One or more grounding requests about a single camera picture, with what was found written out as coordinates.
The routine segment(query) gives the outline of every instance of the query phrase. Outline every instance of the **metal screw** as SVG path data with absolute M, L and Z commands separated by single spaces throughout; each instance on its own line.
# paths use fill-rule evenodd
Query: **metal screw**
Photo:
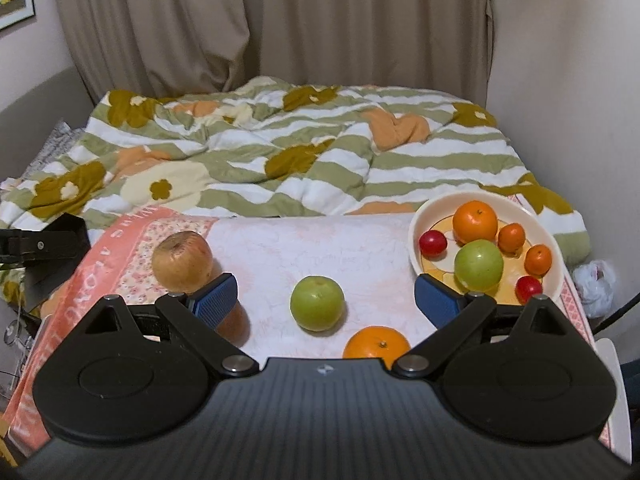
M 429 367 L 429 360 L 421 355 L 408 354 L 398 359 L 398 366 L 405 372 L 421 372 Z
M 222 359 L 222 367 L 229 372 L 242 373 L 254 365 L 254 360 L 246 355 L 229 355 Z

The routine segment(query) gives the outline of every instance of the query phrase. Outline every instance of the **onion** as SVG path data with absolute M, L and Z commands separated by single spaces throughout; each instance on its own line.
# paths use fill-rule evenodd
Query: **onion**
M 220 273 L 207 242 L 194 231 L 176 233 L 162 241 L 151 256 L 151 268 L 158 283 L 169 292 L 187 294 Z

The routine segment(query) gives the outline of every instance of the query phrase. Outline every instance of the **curtain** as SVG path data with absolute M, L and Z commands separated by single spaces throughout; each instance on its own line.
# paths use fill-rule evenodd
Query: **curtain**
M 94 100 L 295 84 L 431 88 L 484 105 L 489 0 L 57 0 Z

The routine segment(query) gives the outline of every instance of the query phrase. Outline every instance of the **blanket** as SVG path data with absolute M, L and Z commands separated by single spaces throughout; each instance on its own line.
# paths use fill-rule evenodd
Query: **blanket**
M 285 217 L 411 212 L 454 190 L 516 195 L 568 265 L 590 242 L 580 213 L 540 186 L 484 108 L 375 86 L 294 86 L 260 76 L 233 92 L 157 100 L 114 90 L 86 133 L 0 204 L 0 227 L 40 230 L 62 212 L 95 242 L 122 214 Z M 20 303 L 19 270 L 0 293 Z

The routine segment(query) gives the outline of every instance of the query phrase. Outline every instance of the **orange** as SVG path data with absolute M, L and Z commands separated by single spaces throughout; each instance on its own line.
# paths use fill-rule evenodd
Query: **orange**
M 379 357 L 386 367 L 411 349 L 406 338 L 388 326 L 367 326 L 356 332 L 344 347 L 344 359 L 362 359 Z
M 533 276 L 544 276 L 549 272 L 552 261 L 551 249 L 544 244 L 534 245 L 524 258 L 524 269 Z
M 490 205 L 472 200 L 461 205 L 453 215 L 453 234 L 462 244 L 474 240 L 495 240 L 498 217 Z
M 520 224 L 505 225 L 498 233 L 498 247 L 503 253 L 514 253 L 526 241 L 524 228 Z

